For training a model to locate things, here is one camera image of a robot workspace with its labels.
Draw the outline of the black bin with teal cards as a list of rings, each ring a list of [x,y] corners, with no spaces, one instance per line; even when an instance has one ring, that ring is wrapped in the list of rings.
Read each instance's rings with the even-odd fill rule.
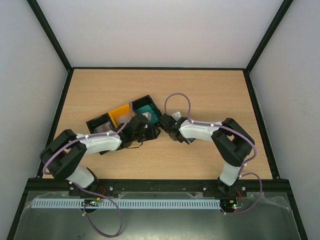
[[[149,94],[134,100],[132,108],[135,114],[150,113],[150,123],[153,125],[159,124],[162,113]]]

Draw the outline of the blue leather card holder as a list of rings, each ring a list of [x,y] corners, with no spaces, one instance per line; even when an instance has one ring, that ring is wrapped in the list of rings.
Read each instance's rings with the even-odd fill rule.
[[[194,142],[195,141],[195,138],[187,138],[186,139],[186,142],[188,143],[188,144],[191,144],[192,142]]]

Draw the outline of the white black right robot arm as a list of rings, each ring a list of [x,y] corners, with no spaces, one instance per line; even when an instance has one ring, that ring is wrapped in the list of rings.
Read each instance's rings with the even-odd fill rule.
[[[163,114],[159,119],[159,126],[173,141],[190,144],[194,140],[204,140],[215,144],[224,160],[222,172],[217,179],[217,189],[224,196],[235,191],[235,183],[246,163],[257,155],[254,140],[232,118],[210,123],[186,117],[175,119]]]

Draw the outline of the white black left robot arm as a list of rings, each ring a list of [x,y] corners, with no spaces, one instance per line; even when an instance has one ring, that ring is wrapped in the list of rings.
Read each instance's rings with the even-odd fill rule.
[[[42,173],[83,189],[90,188],[97,177],[88,168],[80,166],[83,157],[128,149],[134,142],[142,144],[155,140],[160,133],[160,129],[143,114],[136,114],[120,127],[106,132],[76,134],[66,129],[41,152]]]

